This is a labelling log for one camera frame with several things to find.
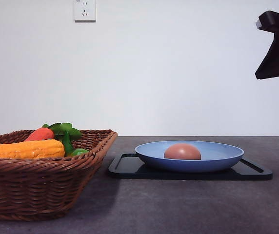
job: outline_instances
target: wicker basket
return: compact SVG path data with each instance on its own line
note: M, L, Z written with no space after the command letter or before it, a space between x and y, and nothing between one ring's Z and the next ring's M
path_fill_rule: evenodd
M0 136L0 144L24 141L32 130ZM81 130L75 148L90 150L75 157L0 159L0 219L47 220L66 215L100 167L117 133Z

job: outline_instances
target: electrical outlet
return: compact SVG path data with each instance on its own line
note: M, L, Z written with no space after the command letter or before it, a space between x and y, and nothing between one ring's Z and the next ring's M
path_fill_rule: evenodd
M75 21L96 21L96 0L73 0Z

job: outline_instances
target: table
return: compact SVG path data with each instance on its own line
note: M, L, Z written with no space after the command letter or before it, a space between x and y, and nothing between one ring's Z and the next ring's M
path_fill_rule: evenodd
M238 146L267 181L116 179L115 156L161 140ZM73 209L56 220L0 221L0 234L279 234L279 136L119 136Z

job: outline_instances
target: egg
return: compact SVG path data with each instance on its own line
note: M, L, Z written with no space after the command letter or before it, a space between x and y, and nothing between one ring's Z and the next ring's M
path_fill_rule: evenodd
M165 152L164 158L200 160L200 151L191 144L178 143L171 145Z

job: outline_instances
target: corn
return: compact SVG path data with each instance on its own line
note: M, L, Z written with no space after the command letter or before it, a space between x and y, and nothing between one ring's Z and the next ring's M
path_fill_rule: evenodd
M58 140L34 140L0 145L0 158L38 159L64 157L63 144Z

